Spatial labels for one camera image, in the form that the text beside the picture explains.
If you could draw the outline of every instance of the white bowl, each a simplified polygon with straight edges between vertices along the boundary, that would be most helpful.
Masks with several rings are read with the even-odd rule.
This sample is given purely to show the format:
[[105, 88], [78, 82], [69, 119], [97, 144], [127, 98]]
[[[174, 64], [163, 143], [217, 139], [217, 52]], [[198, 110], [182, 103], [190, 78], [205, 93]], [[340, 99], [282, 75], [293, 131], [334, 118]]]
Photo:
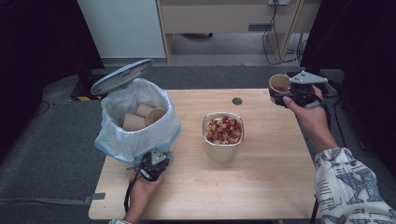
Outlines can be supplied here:
[[[210, 124], [212, 119], [222, 119], [224, 117], [228, 117], [229, 119], [236, 119], [238, 123], [241, 125], [241, 135], [236, 143], [232, 143], [230, 145], [221, 145], [221, 144], [214, 144], [210, 140], [206, 138], [206, 130], [205, 128]], [[203, 137], [205, 140], [205, 153], [206, 155], [212, 159], [213, 161], [218, 161], [218, 162], [226, 162], [232, 160], [240, 145], [242, 144], [242, 141], [244, 140], [244, 135], [245, 135], [245, 129], [244, 129], [244, 123], [238, 115], [230, 112], [214, 112], [207, 114], [204, 118], [203, 122]]]

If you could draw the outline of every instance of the plastic bag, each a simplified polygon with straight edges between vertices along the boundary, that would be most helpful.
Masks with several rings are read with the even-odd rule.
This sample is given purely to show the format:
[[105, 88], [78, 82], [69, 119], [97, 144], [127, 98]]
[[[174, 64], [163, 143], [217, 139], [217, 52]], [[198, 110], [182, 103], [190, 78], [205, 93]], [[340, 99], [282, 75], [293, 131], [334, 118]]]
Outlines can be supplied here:
[[[124, 113], [135, 113], [140, 103], [160, 107], [166, 114], [148, 127], [127, 132], [122, 129]], [[110, 92], [102, 101], [102, 130], [94, 145], [108, 156], [125, 163], [139, 163], [152, 148], [174, 149], [181, 131], [180, 120], [168, 93], [152, 82], [137, 78], [125, 87]]]

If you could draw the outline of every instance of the wall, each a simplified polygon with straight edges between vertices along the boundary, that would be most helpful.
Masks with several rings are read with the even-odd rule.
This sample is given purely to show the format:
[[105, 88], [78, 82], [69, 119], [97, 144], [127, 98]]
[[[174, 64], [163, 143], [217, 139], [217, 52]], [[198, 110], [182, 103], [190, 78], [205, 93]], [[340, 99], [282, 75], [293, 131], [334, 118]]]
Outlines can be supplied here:
[[155, 0], [78, 0], [102, 58], [165, 58]]

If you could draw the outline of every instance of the person's left hand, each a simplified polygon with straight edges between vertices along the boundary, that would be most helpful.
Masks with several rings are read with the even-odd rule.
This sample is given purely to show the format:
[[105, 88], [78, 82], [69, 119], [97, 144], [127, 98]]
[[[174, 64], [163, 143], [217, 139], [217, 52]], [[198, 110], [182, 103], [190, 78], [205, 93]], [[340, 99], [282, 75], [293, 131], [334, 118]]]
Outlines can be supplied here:
[[123, 220], [134, 224], [139, 223], [146, 211], [146, 208], [149, 206], [152, 196], [163, 181], [163, 174], [154, 182], [149, 182], [144, 177], [139, 176], [134, 183], [134, 187], [131, 189], [129, 196], [130, 209]]

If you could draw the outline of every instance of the gray floor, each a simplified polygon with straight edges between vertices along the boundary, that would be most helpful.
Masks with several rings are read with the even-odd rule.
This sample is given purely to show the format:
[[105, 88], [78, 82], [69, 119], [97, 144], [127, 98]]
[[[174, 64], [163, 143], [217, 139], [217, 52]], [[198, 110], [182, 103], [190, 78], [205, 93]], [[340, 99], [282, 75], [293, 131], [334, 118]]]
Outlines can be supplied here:
[[[296, 38], [290, 48], [296, 46]], [[274, 55], [267, 47], [268, 60]], [[299, 71], [298, 62], [272, 65], [262, 49], [262, 35], [178, 35], [170, 63], [156, 63], [145, 78], [160, 83], [164, 89], [214, 88], [213, 77], [228, 77], [231, 81], [220, 88], [265, 88], [268, 77], [277, 72]], [[339, 72], [324, 71], [326, 74]], [[92, 145], [100, 131], [99, 101], [69, 102], [68, 95], [78, 78], [67, 77], [48, 85], [43, 96], [47, 102], [37, 109], [21, 140], [14, 146], [7, 161], [0, 167], [0, 199], [57, 198], [82, 201], [91, 196], [105, 155]], [[333, 104], [336, 98], [329, 100]], [[339, 118], [338, 128], [334, 115]], [[396, 180], [375, 155], [361, 150], [360, 140], [339, 106], [332, 113], [332, 133], [341, 146], [349, 147], [355, 157], [372, 168], [385, 201], [396, 207]], [[311, 156], [315, 155], [307, 141]], [[0, 223], [106, 223], [88, 218], [89, 206], [47, 204], [0, 205]], [[284, 220], [285, 223], [307, 223], [307, 220]], [[207, 223], [207, 222], [156, 222]], [[230, 224], [263, 224], [277, 221], [240, 220]]]

